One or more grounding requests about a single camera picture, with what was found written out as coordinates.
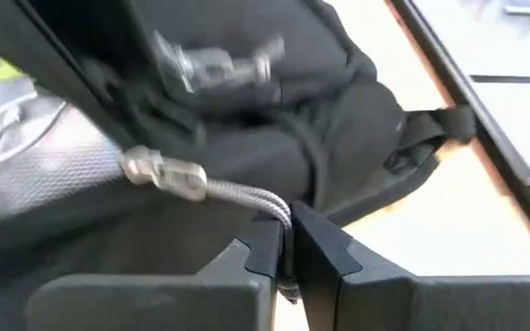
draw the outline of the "backpack strap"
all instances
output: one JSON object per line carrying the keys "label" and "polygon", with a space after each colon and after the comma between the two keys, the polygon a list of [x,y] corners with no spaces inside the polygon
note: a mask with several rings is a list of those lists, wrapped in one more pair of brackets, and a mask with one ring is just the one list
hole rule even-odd
{"label": "backpack strap", "polygon": [[447,140],[468,143],[475,130],[468,106],[410,112],[398,148],[384,167],[370,174],[369,184],[356,199],[325,214],[338,226],[345,226],[406,197],[437,168],[435,153]]}

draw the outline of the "wooden table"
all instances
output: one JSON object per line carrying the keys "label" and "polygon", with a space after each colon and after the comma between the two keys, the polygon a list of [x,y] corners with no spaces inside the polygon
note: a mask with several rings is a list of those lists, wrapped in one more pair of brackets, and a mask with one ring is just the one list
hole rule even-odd
{"label": "wooden table", "polygon": [[[328,1],[404,109],[451,104],[390,4]],[[530,274],[530,222],[480,143],[448,143],[438,156],[421,188],[344,230],[418,275]],[[279,296],[275,330],[307,330],[302,304]]]}

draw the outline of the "metal clip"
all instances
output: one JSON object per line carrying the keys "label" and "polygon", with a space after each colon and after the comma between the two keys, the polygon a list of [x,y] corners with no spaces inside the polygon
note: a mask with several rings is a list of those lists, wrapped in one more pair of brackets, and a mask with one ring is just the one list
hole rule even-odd
{"label": "metal clip", "polygon": [[186,200],[206,198],[208,178],[201,166],[164,158],[160,152],[144,146],[127,151],[122,158],[121,169],[133,184],[152,182],[157,188]]}

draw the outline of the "black backpack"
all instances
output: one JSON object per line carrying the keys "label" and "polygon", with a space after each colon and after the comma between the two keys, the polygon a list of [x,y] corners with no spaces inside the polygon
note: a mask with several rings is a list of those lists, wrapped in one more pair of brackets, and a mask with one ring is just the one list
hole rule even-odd
{"label": "black backpack", "polygon": [[[465,107],[403,111],[320,0],[0,0],[0,55],[122,151],[196,162],[339,225],[419,187],[474,130]],[[0,330],[24,330],[28,297],[62,275],[193,273],[256,213],[114,175],[0,222]]]}

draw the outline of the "black metal rail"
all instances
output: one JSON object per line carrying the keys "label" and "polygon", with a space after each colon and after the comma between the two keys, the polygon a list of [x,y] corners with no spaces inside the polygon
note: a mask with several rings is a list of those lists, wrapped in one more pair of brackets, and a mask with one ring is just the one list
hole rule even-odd
{"label": "black metal rail", "polygon": [[530,220],[530,190],[521,181],[525,174],[530,173],[530,169],[520,157],[516,157],[518,153],[479,100],[471,87],[469,77],[452,60],[418,8],[411,0],[391,0],[391,3],[427,56],[453,101],[458,105],[470,105],[474,109],[478,140]]}

